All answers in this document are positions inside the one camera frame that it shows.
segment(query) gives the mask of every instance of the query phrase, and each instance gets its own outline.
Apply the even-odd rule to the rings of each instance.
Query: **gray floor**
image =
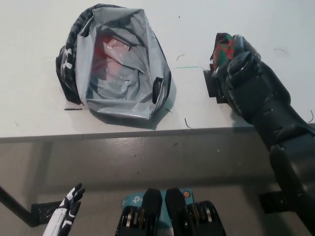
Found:
[[[113,236],[123,198],[148,187],[192,187],[212,201],[228,236],[310,235],[293,213],[263,214],[257,194],[277,189],[254,133],[0,145],[0,185],[23,205],[87,192],[70,236]],[[0,205],[1,236],[41,236]]]

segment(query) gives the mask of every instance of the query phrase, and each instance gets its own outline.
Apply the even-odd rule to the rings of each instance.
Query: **logo on bag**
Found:
[[[133,200],[134,203],[137,203],[138,201],[142,202],[142,198],[140,198],[139,196],[136,196]]]
[[[69,48],[67,49],[65,52],[64,52],[64,64],[63,64],[63,69],[65,67],[67,67],[68,69],[71,69],[72,68],[72,64],[70,62],[68,62],[68,58],[69,56],[68,55],[72,55],[72,49]]]

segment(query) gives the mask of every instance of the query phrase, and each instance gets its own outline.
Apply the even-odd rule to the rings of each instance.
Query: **table leg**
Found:
[[[1,187],[0,202],[30,227],[47,224],[55,209],[61,203],[61,201],[59,201],[52,203],[32,204],[31,211],[28,211]]]

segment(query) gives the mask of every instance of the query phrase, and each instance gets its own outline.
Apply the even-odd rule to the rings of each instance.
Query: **white table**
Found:
[[[71,105],[57,79],[55,57],[79,14],[97,3],[1,3],[0,142],[219,132],[248,126],[207,93],[203,68],[209,64],[217,32],[245,36],[289,90],[298,114],[305,121],[312,119],[313,0],[108,0],[105,3],[145,9],[172,71],[165,105],[171,112],[163,108],[145,125],[122,120],[117,125],[95,118],[89,110],[65,111]],[[185,66],[198,68],[178,68]]]

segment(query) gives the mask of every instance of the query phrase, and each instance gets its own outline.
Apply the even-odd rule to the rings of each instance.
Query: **red and green cloth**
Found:
[[[227,63],[233,58],[234,54],[234,38],[228,33],[218,33],[210,60],[213,64],[210,65],[211,71],[215,71],[220,65]]]

